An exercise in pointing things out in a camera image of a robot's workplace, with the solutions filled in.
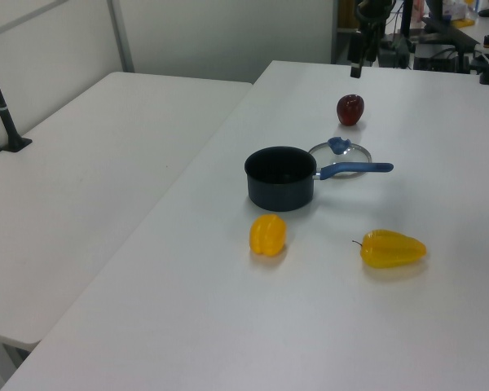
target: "pot lid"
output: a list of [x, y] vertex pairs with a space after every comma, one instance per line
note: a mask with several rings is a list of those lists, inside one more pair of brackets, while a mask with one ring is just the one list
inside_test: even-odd
[[[315, 145], [309, 150], [309, 153], [315, 158], [317, 169], [342, 161], [358, 161], [362, 163], [371, 163], [372, 161], [372, 156], [366, 148], [353, 144], [349, 139], [343, 140], [340, 137], [334, 137], [329, 139], [327, 143]], [[332, 178], [356, 178], [363, 174], [365, 173], [339, 173]]]

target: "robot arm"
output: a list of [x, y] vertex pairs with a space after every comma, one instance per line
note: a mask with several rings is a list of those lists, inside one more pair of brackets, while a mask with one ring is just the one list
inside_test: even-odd
[[351, 77], [360, 77], [364, 60], [377, 59], [378, 45], [384, 36], [385, 21], [390, 16], [396, 0], [355, 0], [355, 17], [359, 29], [352, 34], [348, 60]]

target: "white wall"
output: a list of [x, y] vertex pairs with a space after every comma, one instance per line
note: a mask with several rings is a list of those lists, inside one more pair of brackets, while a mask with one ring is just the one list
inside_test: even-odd
[[0, 34], [0, 86], [20, 134], [120, 70], [107, 0], [68, 0]]
[[115, 0], [134, 70], [255, 82], [273, 60], [330, 63], [338, 0]]

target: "black pole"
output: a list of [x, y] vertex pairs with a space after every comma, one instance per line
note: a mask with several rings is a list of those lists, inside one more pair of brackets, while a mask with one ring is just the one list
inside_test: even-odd
[[32, 141], [28, 138], [21, 138], [16, 131], [15, 123], [11, 118], [9, 109], [7, 108], [6, 100], [3, 98], [2, 91], [0, 90], [0, 118], [2, 118], [2, 123], [6, 129], [7, 136], [9, 138], [9, 143], [2, 148], [4, 151], [18, 152], [24, 147], [29, 145]]
[[413, 0], [404, 0], [402, 9], [402, 21], [400, 22], [400, 33], [409, 38], [409, 27], [411, 26], [411, 16], [413, 13]]

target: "metal stand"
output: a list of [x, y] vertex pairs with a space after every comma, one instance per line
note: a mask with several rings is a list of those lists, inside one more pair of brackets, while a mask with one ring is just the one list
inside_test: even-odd
[[2, 148], [3, 151], [18, 152], [24, 149], [33, 141], [28, 138], [22, 138], [16, 131], [15, 123], [11, 118], [9, 109], [7, 108], [6, 100], [3, 98], [2, 91], [0, 90], [0, 118], [6, 129], [9, 143]]

